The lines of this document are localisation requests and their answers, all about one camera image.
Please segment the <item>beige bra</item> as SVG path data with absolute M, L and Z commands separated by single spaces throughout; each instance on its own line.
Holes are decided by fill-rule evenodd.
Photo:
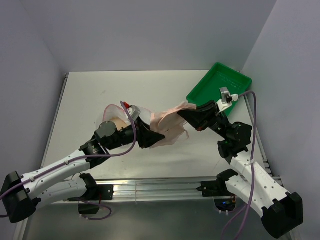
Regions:
M 130 124 L 127 123 L 126 121 L 122 120 L 121 118 L 114 116 L 110 119 L 111 122 L 113 122 L 117 128 L 118 131 L 125 129 L 128 127 Z

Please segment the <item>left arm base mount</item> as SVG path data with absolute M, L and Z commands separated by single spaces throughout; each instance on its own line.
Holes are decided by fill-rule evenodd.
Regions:
M 90 221 L 100 221 L 112 215 L 112 209 L 103 201 L 113 199 L 114 186 L 112 184 L 97 185 L 94 190 L 88 190 L 83 196 L 68 198 L 69 202 L 78 202 L 78 213 L 82 218 Z M 100 210 L 106 210 L 107 215 L 95 217 Z

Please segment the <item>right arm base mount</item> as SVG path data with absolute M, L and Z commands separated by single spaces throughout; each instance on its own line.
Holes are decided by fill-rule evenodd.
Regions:
M 214 207 L 219 214 L 228 215 L 240 209 L 236 195 L 229 192 L 226 185 L 219 180 L 202 181 L 197 191 L 201 192 L 203 198 L 213 198 Z

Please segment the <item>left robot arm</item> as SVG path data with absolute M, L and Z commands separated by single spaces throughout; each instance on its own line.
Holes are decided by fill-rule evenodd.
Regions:
M 0 191 L 4 217 L 18 223 L 51 203 L 98 200 L 100 187 L 87 171 L 111 158 L 109 150 L 135 144 L 146 149 L 164 139 L 141 119 L 120 130 L 113 122 L 105 121 L 91 140 L 62 160 L 23 175 L 16 171 L 8 174 Z

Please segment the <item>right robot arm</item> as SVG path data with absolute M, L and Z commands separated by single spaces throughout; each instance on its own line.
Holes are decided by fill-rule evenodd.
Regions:
M 197 188 L 203 197 L 236 196 L 261 218 L 266 231 L 279 239 L 303 223 L 303 200 L 276 182 L 254 159 L 248 149 L 253 128 L 242 122 L 229 122 L 214 101 L 196 109 L 178 111 L 198 132 L 211 129 L 223 138 L 218 152 L 230 168 L 214 181 L 203 181 Z

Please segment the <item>pink bra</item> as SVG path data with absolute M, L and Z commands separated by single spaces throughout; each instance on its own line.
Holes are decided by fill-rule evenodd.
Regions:
M 164 135 L 164 139 L 151 146 L 151 149 L 163 146 L 171 146 L 176 142 L 184 142 L 189 139 L 189 132 L 185 129 L 187 123 L 178 112 L 181 110 L 195 110 L 197 106 L 192 103 L 182 102 L 167 111 L 152 113 L 150 117 L 150 130 Z

